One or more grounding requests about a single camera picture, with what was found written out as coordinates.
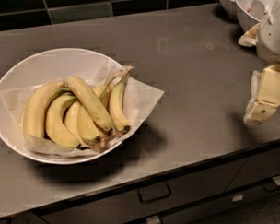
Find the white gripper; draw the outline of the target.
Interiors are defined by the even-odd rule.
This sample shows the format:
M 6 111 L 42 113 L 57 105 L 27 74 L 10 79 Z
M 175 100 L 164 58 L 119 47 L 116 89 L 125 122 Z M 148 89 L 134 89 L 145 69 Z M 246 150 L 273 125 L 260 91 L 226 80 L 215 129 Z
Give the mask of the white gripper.
M 252 26 L 239 38 L 238 44 L 257 44 L 258 56 L 266 62 L 280 63 L 280 0 L 275 0 L 260 24 Z M 243 122 L 260 125 L 271 118 L 280 107 L 280 64 L 254 71 L 251 77 L 251 99 Z

